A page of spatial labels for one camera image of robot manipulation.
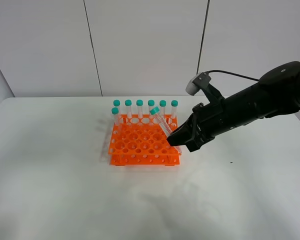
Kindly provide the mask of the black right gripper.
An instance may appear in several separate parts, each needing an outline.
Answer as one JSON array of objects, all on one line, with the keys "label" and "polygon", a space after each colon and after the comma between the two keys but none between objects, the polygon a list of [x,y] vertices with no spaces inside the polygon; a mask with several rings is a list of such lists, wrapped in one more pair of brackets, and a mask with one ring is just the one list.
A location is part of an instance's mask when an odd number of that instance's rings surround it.
[{"label": "black right gripper", "polygon": [[167,142],[172,147],[185,145],[190,152],[199,150],[230,129],[229,110],[228,98],[195,105],[189,118],[167,137]]}]

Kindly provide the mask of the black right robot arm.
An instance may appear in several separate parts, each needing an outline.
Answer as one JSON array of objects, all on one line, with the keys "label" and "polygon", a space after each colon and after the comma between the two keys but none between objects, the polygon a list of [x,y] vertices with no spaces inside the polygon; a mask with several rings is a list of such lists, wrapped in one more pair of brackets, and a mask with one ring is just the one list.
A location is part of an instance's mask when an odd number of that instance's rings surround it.
[{"label": "black right robot arm", "polygon": [[172,147],[186,146],[190,152],[216,136],[255,120],[290,115],[300,111],[300,62],[280,65],[264,74],[255,84],[227,98],[211,85],[210,72],[191,79],[186,92],[203,91],[209,103],[199,103],[189,118],[168,137]]}]

